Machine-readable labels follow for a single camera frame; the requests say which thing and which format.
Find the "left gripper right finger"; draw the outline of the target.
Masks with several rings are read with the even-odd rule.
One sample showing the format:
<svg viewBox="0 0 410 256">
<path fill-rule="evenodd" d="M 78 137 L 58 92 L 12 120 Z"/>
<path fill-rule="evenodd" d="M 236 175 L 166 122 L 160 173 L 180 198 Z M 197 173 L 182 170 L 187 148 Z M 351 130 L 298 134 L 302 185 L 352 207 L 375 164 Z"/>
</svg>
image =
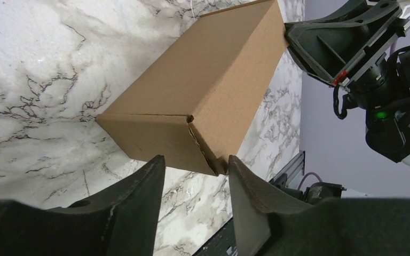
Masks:
<svg viewBox="0 0 410 256">
<path fill-rule="evenodd" d="M 264 255 L 410 255 L 408 198 L 328 198 L 278 218 Z"/>
</svg>

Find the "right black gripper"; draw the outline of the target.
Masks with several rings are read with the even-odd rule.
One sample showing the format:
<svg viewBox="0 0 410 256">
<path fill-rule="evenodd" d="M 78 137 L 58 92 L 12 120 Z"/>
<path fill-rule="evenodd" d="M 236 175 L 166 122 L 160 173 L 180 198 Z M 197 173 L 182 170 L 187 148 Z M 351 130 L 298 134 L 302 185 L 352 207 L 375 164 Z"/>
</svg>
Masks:
<svg viewBox="0 0 410 256">
<path fill-rule="evenodd" d="M 347 1 L 332 14 L 285 24 L 295 62 L 311 77 L 336 86 L 339 119 L 356 107 L 382 115 L 410 98 L 410 46 L 385 52 L 404 37 L 410 19 L 397 1 Z"/>
</svg>

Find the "brown cardboard box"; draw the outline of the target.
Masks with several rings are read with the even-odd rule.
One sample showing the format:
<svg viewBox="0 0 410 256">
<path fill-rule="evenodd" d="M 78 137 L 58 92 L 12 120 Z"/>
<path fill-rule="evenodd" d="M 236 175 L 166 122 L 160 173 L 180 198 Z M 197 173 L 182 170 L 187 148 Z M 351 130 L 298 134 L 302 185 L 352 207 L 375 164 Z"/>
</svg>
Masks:
<svg viewBox="0 0 410 256">
<path fill-rule="evenodd" d="M 277 1 L 201 16 L 97 123 L 132 159 L 226 175 L 287 48 Z"/>
</svg>

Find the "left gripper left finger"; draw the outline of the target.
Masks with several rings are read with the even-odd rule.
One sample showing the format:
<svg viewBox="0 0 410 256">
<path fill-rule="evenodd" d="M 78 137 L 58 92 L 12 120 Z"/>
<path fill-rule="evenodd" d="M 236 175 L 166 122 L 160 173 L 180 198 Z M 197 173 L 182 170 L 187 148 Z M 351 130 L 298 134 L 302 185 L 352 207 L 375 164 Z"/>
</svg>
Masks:
<svg viewBox="0 0 410 256">
<path fill-rule="evenodd" d="M 152 255 L 164 178 L 157 155 L 68 207 L 0 199 L 0 255 Z"/>
</svg>

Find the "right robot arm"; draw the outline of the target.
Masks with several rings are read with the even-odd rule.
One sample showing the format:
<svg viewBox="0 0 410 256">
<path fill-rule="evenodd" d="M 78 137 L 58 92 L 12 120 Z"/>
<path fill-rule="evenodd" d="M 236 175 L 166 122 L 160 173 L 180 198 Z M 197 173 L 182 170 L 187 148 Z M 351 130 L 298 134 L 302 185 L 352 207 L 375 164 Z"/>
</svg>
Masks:
<svg viewBox="0 0 410 256">
<path fill-rule="evenodd" d="M 366 112 L 365 140 L 410 166 L 410 1 L 348 1 L 332 14 L 285 25 L 289 52 L 309 76 L 333 88 L 339 119 Z"/>
</svg>

